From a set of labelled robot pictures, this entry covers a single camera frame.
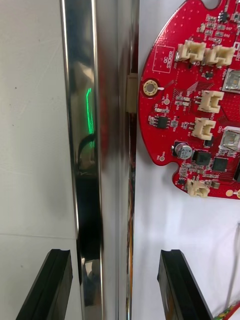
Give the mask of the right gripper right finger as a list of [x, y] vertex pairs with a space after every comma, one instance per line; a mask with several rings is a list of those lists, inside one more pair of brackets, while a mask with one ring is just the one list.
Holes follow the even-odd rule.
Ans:
[[187, 259], [181, 250], [172, 249], [160, 252], [157, 281], [165, 319], [213, 319]]

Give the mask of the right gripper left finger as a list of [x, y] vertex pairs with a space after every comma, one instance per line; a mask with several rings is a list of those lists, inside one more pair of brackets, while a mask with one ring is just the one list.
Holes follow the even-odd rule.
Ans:
[[72, 281], [71, 251], [51, 249], [16, 318], [64, 320]]

